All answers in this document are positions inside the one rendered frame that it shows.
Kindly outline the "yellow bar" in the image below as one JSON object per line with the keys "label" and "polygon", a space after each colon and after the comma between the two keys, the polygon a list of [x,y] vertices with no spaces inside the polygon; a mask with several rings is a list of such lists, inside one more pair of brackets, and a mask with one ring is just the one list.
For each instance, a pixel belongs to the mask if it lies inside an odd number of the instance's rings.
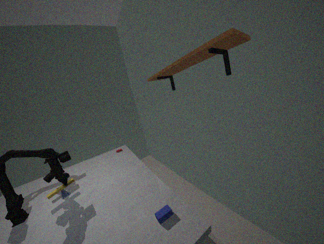
{"label": "yellow bar", "polygon": [[[72,182],[74,182],[75,180],[72,178],[71,180],[67,181],[67,186],[70,185]],[[59,188],[55,189],[54,191],[52,191],[51,193],[49,193],[48,195],[46,195],[46,197],[48,199],[52,198],[54,195],[56,195],[57,193],[59,193],[59,191],[62,191],[64,188],[66,188],[66,186],[64,184],[62,184]]]}

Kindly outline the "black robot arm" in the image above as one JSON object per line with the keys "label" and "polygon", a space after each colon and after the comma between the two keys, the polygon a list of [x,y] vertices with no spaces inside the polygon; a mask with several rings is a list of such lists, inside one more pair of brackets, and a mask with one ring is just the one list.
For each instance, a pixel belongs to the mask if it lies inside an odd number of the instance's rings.
{"label": "black robot arm", "polygon": [[[24,198],[22,194],[17,195],[11,186],[11,183],[5,173],[5,162],[11,158],[21,158],[21,157],[40,157],[40,158],[49,158],[45,159],[45,164],[49,163],[50,168],[55,168],[59,166],[60,162],[66,162],[71,159],[69,153],[67,151],[58,153],[53,149],[41,149],[41,150],[34,150],[34,151],[17,151],[11,150],[0,157],[0,190],[6,199],[6,208],[7,208],[7,215],[5,219],[10,220],[12,222],[12,227],[17,226],[21,223],[24,223],[26,218],[29,216],[24,209],[21,209]],[[58,161],[59,158],[59,161]],[[50,170],[50,173],[43,178],[46,182],[51,182],[51,180],[56,176],[56,173]]]}

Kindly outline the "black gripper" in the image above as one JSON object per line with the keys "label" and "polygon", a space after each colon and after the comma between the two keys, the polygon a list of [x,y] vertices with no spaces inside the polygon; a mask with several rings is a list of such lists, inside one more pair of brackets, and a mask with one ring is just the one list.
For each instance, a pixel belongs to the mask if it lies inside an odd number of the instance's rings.
{"label": "black gripper", "polygon": [[62,169],[62,165],[52,168],[51,171],[56,173],[55,179],[58,179],[59,182],[67,186],[67,179],[70,176],[69,173],[65,173],[65,171]]}

